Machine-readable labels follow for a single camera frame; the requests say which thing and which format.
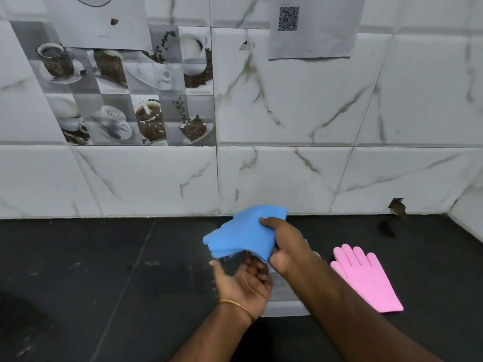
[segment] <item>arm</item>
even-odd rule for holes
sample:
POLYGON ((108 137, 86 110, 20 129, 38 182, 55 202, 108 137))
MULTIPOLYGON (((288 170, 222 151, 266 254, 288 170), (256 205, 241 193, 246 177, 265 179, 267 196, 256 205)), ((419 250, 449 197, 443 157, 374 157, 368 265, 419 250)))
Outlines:
POLYGON ((290 284, 348 361, 440 361, 369 306, 315 255, 301 233, 281 219, 260 219, 275 230, 270 265, 290 284))
POLYGON ((233 277, 217 261, 211 261, 220 299, 241 304, 219 303, 209 317, 184 343, 171 362, 228 362, 243 334, 265 310, 272 289, 267 266, 247 255, 233 277))

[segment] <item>person's right hand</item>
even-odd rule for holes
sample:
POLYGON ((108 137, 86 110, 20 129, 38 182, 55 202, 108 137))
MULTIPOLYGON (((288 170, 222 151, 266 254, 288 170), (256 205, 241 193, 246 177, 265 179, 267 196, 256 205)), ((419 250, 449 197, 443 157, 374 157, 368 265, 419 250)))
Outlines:
POLYGON ((269 264, 283 277, 298 259, 311 253, 300 231, 283 219, 260 218, 260 223, 275 231, 276 246, 270 256, 269 264))

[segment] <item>hand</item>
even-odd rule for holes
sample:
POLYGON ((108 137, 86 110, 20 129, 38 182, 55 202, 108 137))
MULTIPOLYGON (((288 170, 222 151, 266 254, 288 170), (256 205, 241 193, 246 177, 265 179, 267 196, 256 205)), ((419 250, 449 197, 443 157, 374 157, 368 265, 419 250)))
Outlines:
POLYGON ((285 277, 294 259, 311 253, 310 247, 300 231, 283 219, 260 218, 260 223, 275 231, 276 246, 270 256, 269 264, 278 274, 285 277))
POLYGON ((268 267, 250 253, 246 254, 244 262, 233 277, 225 274, 219 262, 213 260, 210 265, 214 269, 214 281, 220 299, 236 301, 248 310, 253 319, 260 317, 273 287, 268 267))

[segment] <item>blue glove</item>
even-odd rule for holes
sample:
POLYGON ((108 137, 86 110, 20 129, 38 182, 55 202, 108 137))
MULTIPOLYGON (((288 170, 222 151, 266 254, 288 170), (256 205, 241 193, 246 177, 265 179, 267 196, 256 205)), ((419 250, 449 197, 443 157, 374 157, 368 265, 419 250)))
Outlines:
POLYGON ((272 229, 260 224, 260 217, 285 219, 287 209, 260 205, 238 212, 232 220, 203 237, 203 243, 208 245, 215 259, 247 250, 268 263, 275 247, 275 234, 272 229))

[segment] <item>forearm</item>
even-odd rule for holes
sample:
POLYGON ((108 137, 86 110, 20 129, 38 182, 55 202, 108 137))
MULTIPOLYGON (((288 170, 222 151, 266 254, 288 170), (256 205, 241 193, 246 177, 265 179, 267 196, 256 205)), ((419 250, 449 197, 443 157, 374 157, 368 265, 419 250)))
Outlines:
POLYGON ((250 316, 244 313, 237 305, 218 304, 171 362, 228 362, 250 326, 250 316))
POLYGON ((312 252, 294 260, 286 277, 348 361, 439 360, 379 315, 312 252))

